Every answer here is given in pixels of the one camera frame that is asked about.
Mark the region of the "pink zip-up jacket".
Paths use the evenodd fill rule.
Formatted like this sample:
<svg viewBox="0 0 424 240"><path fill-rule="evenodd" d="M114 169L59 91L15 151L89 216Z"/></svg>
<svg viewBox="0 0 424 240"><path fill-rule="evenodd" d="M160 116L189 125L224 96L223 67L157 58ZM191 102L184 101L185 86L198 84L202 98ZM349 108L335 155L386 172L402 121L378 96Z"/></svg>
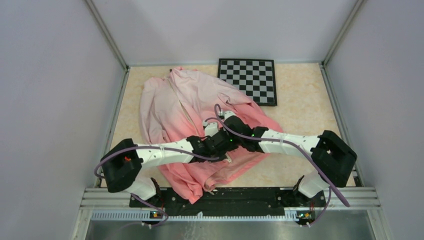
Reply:
<svg viewBox="0 0 424 240"><path fill-rule="evenodd" d="M197 70L174 68L168 77L152 77L143 86L139 127L146 144L176 142L205 135L203 121L215 115L214 106L234 112L250 127L281 132L247 95L225 81ZM159 166L173 190L191 204L216 184L228 184L266 158L239 147L218 162L172 163Z"/></svg>

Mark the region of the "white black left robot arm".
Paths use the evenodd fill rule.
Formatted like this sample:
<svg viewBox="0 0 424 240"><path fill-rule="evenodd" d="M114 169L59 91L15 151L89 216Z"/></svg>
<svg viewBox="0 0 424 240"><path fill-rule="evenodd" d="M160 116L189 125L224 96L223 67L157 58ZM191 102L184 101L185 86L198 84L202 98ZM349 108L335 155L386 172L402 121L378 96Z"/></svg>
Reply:
<svg viewBox="0 0 424 240"><path fill-rule="evenodd" d="M154 207L160 202L160 188L153 178L140 176L142 169L174 163L220 162L237 147L234 138L224 131L159 144L135 144L127 138L100 160L94 172L105 180L108 192L128 192Z"/></svg>

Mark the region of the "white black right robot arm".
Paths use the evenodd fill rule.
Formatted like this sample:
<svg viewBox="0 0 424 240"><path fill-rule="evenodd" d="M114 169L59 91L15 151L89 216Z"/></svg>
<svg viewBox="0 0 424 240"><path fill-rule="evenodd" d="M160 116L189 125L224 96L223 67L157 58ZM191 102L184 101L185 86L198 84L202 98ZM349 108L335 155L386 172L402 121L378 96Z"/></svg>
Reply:
<svg viewBox="0 0 424 240"><path fill-rule="evenodd" d="M297 205L307 206L318 192L330 188L346 207L349 206L340 188L346 186L358 155L335 132L324 130L319 135L308 136L263 126L251 128L235 115L219 122L233 142L249 152L303 157L313 166L313 172L303 176L293 192Z"/></svg>

